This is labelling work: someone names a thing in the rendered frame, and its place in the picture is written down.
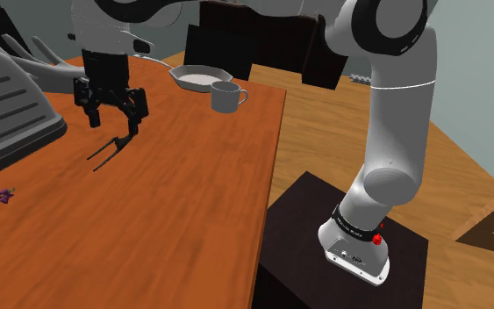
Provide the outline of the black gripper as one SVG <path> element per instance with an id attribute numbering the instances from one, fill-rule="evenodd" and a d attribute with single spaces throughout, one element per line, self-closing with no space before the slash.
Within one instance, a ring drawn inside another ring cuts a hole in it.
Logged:
<path id="1" fill-rule="evenodd" d="M 82 50 L 84 72 L 89 82 L 75 78 L 74 103 L 82 107 L 89 119 L 89 126 L 96 128 L 101 125 L 98 112 L 99 103 L 90 88 L 103 90 L 122 90 L 115 95 L 116 106 L 126 115 L 128 133 L 131 136 L 139 132 L 139 124 L 149 112 L 146 92 L 142 88 L 129 87 L 129 65 L 126 54 L 105 54 Z"/>

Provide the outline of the grey frying pan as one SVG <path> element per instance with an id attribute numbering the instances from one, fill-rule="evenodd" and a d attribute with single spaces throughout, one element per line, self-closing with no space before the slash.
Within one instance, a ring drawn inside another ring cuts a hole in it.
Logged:
<path id="1" fill-rule="evenodd" d="M 166 62 L 145 55 L 134 54 L 133 57 L 166 66 L 175 83 L 185 90 L 208 93 L 215 82 L 231 82 L 233 80 L 233 76 L 221 68 L 205 65 L 171 66 Z"/>

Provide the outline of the grey ribbed appliance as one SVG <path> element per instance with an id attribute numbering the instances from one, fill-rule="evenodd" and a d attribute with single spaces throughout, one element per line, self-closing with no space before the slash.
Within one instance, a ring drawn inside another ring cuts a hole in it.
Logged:
<path id="1" fill-rule="evenodd" d="M 59 139 L 67 129 L 38 85 L 0 52 L 0 171 Z"/>

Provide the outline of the orange wooden table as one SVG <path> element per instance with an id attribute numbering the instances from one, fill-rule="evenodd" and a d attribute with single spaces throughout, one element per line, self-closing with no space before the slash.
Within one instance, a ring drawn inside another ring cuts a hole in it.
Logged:
<path id="1" fill-rule="evenodd" d="M 133 59 L 147 92 L 139 134 L 118 110 L 89 122 L 50 96 L 66 134 L 0 172 L 0 309 L 248 309 L 286 92 L 242 82 L 211 108 L 168 70 Z"/>

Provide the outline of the grey mug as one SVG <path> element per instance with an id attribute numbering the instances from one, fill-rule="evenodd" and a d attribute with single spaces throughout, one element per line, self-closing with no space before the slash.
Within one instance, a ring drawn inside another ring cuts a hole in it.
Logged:
<path id="1" fill-rule="evenodd" d="M 248 92 L 237 83 L 219 81 L 211 85 L 211 108 L 220 113 L 233 113 L 248 99 Z"/>

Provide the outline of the dark furniture piece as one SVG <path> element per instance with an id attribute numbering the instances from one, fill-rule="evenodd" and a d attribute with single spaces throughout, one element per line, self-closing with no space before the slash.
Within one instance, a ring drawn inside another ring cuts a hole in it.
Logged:
<path id="1" fill-rule="evenodd" d="M 265 17 L 216 1 L 199 5 L 199 24 L 187 32 L 183 63 L 221 68 L 247 81 L 254 64 L 301 75 L 301 82 L 334 90 L 347 57 L 325 42 L 324 18 Z"/>

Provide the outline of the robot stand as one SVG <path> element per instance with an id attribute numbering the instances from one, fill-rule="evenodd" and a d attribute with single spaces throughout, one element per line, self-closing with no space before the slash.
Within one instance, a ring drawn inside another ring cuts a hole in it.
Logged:
<path id="1" fill-rule="evenodd" d="M 304 172 L 267 211 L 252 309 L 422 309 L 428 241 L 390 218 L 390 274 L 380 286 L 333 266 L 319 226 L 344 192 Z"/>

